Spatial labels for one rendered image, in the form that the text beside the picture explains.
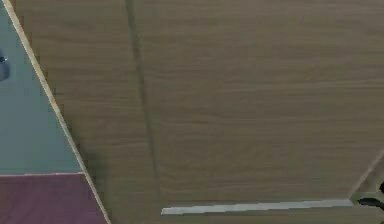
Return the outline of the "brown wooden cupboard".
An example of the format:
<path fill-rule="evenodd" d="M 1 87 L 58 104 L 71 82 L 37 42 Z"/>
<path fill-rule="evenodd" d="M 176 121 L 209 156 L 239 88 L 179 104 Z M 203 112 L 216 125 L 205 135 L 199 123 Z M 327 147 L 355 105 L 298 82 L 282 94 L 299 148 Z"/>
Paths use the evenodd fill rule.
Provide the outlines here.
<path fill-rule="evenodd" d="M 2 0 L 34 175 L 106 224 L 384 224 L 384 0 Z"/>

